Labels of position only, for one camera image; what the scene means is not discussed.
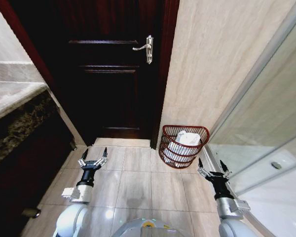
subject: door handle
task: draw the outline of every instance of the door handle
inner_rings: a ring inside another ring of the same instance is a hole
[[[149,35],[146,38],[146,44],[140,48],[133,48],[133,50],[138,51],[142,49],[146,49],[147,63],[150,64],[152,62],[152,46],[153,46],[153,37]]]

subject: wooden door frame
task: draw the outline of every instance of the wooden door frame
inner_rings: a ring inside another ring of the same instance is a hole
[[[174,33],[177,22],[177,15],[179,10],[180,0],[164,0],[162,9],[162,33],[161,33],[161,52],[160,52],[160,63],[158,69],[158,81],[156,90],[155,102],[155,113],[153,118],[153,129],[150,139],[150,146],[156,149],[159,128],[161,122],[161,115],[163,109],[164,95],[167,85],[167,78],[171,60],[172,46]],[[42,75],[47,85],[50,87],[52,92],[56,95],[60,104],[66,109],[68,104],[63,97],[60,89],[54,81],[52,74],[47,68],[45,62],[42,60],[38,51],[36,50],[34,44],[32,43],[30,37],[28,36],[26,30],[22,26],[18,16],[14,12],[12,6],[8,0],[0,0],[0,12],[6,19],[7,23],[15,33],[16,37],[20,41],[21,45],[24,47],[25,51],[35,64],[37,70]]]

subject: door panel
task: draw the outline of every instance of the door panel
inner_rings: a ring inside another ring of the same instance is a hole
[[[9,2],[88,145],[96,137],[151,138],[162,1]],[[150,65],[145,50],[132,50],[148,35],[154,37]]]

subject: marble wall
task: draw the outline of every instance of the marble wall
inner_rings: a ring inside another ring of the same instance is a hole
[[[44,82],[1,13],[0,81]]]
[[[211,129],[294,3],[181,0],[160,131]]]

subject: red wire basket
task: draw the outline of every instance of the red wire basket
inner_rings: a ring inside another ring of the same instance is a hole
[[[198,133],[201,139],[197,146],[187,146],[176,142],[180,131]],[[160,158],[168,166],[176,169],[189,167],[202,147],[208,142],[209,131],[202,126],[164,125],[159,146]]]

